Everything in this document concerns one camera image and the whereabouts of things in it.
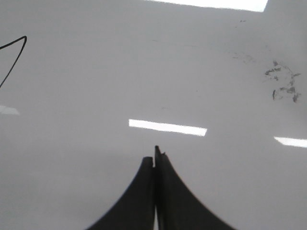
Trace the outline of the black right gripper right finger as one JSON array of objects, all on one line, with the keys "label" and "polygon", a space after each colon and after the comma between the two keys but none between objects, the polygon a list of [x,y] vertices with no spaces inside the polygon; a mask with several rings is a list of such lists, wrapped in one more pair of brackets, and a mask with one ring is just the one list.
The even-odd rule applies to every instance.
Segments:
[{"label": "black right gripper right finger", "polygon": [[166,153],[155,146],[156,208],[160,230],[232,230],[187,188]]}]

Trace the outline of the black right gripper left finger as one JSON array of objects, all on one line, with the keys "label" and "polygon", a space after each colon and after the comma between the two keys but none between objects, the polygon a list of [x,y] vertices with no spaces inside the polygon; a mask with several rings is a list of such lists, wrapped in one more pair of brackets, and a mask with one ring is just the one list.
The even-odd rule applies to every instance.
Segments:
[{"label": "black right gripper left finger", "polygon": [[155,219],[153,158],[144,157],[119,200],[89,230],[152,230]]}]

